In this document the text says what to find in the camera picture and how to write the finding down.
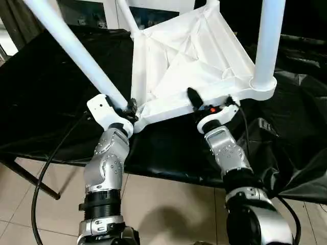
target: beige floor tile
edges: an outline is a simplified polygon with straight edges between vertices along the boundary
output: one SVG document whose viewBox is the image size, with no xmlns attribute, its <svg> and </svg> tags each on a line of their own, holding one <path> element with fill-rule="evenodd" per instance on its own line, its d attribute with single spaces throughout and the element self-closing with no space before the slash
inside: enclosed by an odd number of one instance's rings
<svg viewBox="0 0 327 245">
<path fill-rule="evenodd" d="M 226 221 L 228 213 L 225 209 L 225 196 L 225 190 L 215 189 L 217 241 L 219 245 L 229 245 L 226 230 Z"/>
<path fill-rule="evenodd" d="M 142 245 L 216 244 L 213 188 L 129 175 L 122 214 Z"/>
<path fill-rule="evenodd" d="M 76 245 L 76 237 L 50 231 L 39 231 L 43 244 L 46 245 Z M 0 245 L 36 245 L 32 228 L 9 224 L 0 238 Z"/>
<path fill-rule="evenodd" d="M 327 206 L 305 203 L 318 245 L 327 244 Z"/>
<path fill-rule="evenodd" d="M 0 237 L 2 236 L 3 232 L 5 231 L 8 222 L 0 221 Z"/>
<path fill-rule="evenodd" d="M 42 168 L 39 161 L 17 158 L 16 162 L 35 176 Z M 9 221 L 31 184 L 0 164 L 0 186 L 0 219 Z"/>
<path fill-rule="evenodd" d="M 309 216 L 305 207 L 304 202 L 286 200 L 288 204 L 293 208 L 295 213 L 297 214 L 300 222 L 301 222 L 301 240 L 300 245 L 313 245 L 316 244 L 316 240 L 314 234 L 312 232 L 312 227 L 310 224 Z M 291 227 L 292 233 L 295 236 L 296 225 L 293 219 L 293 216 L 290 214 L 288 209 L 278 200 L 273 199 L 273 204 L 277 208 L 277 210 L 282 214 L 282 216 L 286 219 L 288 224 Z"/>
<path fill-rule="evenodd" d="M 38 228 L 78 235 L 79 222 L 84 219 L 84 212 L 78 211 L 78 205 L 84 202 L 83 167 L 51 164 L 44 177 L 44 183 L 55 191 L 62 192 L 61 198 L 55 201 L 52 197 L 39 193 L 36 221 Z M 30 188 L 11 222 L 31 226 L 31 203 L 34 188 Z"/>
</svg>

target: black cloth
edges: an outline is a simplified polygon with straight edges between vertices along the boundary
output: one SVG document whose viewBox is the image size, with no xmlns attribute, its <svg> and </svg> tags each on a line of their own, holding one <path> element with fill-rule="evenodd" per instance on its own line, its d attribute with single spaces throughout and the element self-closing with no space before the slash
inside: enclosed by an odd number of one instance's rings
<svg viewBox="0 0 327 245">
<path fill-rule="evenodd" d="M 129 33 L 72 27 L 126 99 L 130 99 L 133 42 Z M 250 56 L 255 46 L 244 45 Z M 251 166 L 273 194 L 327 203 L 327 75 L 324 47 L 281 42 L 277 88 L 264 102 L 242 101 L 250 124 Z M 45 32 L 0 68 L 0 158 L 46 160 L 66 126 L 98 94 Z M 244 146 L 244 123 L 227 124 Z M 90 117 L 59 150 L 57 163 L 86 164 L 102 128 Z M 148 125 L 131 139 L 128 173 L 222 187 L 219 170 L 192 115 Z"/>
</svg>

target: black wire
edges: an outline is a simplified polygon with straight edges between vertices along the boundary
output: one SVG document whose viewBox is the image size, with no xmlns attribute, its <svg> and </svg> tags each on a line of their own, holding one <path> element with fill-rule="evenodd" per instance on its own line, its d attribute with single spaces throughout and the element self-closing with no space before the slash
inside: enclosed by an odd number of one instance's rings
<svg viewBox="0 0 327 245">
<path fill-rule="evenodd" d="M 81 120 L 85 117 L 87 113 L 84 113 L 83 116 L 76 122 L 74 123 L 74 125 L 68 130 L 68 132 L 64 135 L 64 137 L 62 138 L 62 140 L 60 141 L 60 143 L 57 145 L 57 147 L 55 148 L 55 150 L 51 153 L 50 158 L 46 161 L 40 177 L 37 181 L 37 184 L 35 186 L 35 190 L 34 190 L 34 195 L 33 195 L 33 200 L 32 200 L 32 208 L 31 208 L 31 220 L 32 220 L 32 229 L 33 229 L 33 233 L 34 233 L 34 237 L 35 240 L 37 242 L 38 245 L 43 245 L 41 237 L 39 235 L 39 232 L 37 230 L 37 226 L 36 226 L 36 201 L 37 201 L 37 196 L 39 194 L 39 190 L 40 190 L 40 184 L 42 183 L 42 179 L 45 175 L 45 172 L 47 170 L 47 168 L 49 167 L 52 159 L 54 158 L 54 156 L 56 155 L 57 151 L 59 150 L 59 148 L 62 146 L 62 144 L 64 143 L 64 141 L 67 139 L 68 135 L 74 130 L 74 128 L 81 122 Z"/>
<path fill-rule="evenodd" d="M 242 107 L 240 107 L 238 104 L 235 103 L 235 105 L 240 109 L 241 114 L 243 116 L 243 120 L 244 120 L 244 124 L 245 124 L 245 134 L 246 134 L 246 150 L 247 150 L 247 156 L 249 158 L 249 161 L 251 162 L 251 151 L 250 151 L 250 138 L 249 138 L 249 128 L 247 126 L 247 119 L 245 116 L 245 113 L 242 109 Z"/>
<path fill-rule="evenodd" d="M 325 211 L 325 213 L 327 213 L 327 210 L 325 210 L 321 204 L 319 204 L 319 205 L 323 209 L 323 211 Z"/>
<path fill-rule="evenodd" d="M 296 245 L 298 245 L 300 243 L 300 239 L 301 239 L 301 222 L 298 219 L 296 213 L 294 212 L 294 210 L 292 209 L 292 207 L 281 197 L 281 196 L 277 196 L 278 200 L 280 200 L 281 203 L 283 203 L 283 205 L 288 209 L 288 211 L 290 211 L 291 215 L 294 218 L 295 224 L 296 224 L 296 234 L 295 234 L 295 238 L 294 238 L 294 242 Z"/>
</svg>

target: silver metal housing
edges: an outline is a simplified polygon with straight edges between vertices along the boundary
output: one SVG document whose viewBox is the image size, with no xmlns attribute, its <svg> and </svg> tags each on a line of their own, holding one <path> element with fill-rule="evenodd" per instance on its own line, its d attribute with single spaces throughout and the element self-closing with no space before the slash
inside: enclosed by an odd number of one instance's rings
<svg viewBox="0 0 327 245">
<path fill-rule="evenodd" d="M 84 170 L 86 193 L 122 188 L 124 161 L 129 153 L 126 135 L 116 128 L 105 131 Z"/>
<path fill-rule="evenodd" d="M 221 168 L 221 177 L 233 169 L 252 170 L 243 149 L 237 145 L 226 126 L 211 130 L 204 138 Z"/>
<path fill-rule="evenodd" d="M 256 214 L 259 221 L 262 245 L 271 242 L 293 244 L 291 228 L 280 213 L 254 206 L 249 206 L 249 208 Z"/>
<path fill-rule="evenodd" d="M 123 222 L 124 218 L 121 215 L 84 220 L 80 223 L 77 244 L 83 244 L 84 237 L 106 234 L 108 224 L 120 224 Z"/>
</svg>

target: black plastic sheet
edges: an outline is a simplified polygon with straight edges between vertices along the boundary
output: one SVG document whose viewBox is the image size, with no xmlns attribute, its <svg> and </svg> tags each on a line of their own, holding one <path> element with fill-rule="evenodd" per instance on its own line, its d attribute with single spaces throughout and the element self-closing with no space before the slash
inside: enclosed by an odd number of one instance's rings
<svg viewBox="0 0 327 245">
<path fill-rule="evenodd" d="M 129 33 L 73 28 L 126 99 L 133 43 Z M 241 40 L 252 58 L 255 46 Z M 272 194 L 327 204 L 327 75 L 324 45 L 281 41 L 272 99 L 242 101 L 250 124 L 250 163 Z M 0 68 L 0 158 L 45 160 L 67 124 L 87 110 L 97 90 L 49 33 Z M 227 124 L 244 146 L 244 122 Z M 90 117 L 58 152 L 58 163 L 84 165 L 102 128 Z M 125 171 L 222 187 L 219 170 L 191 115 L 147 126 L 131 140 Z"/>
</svg>

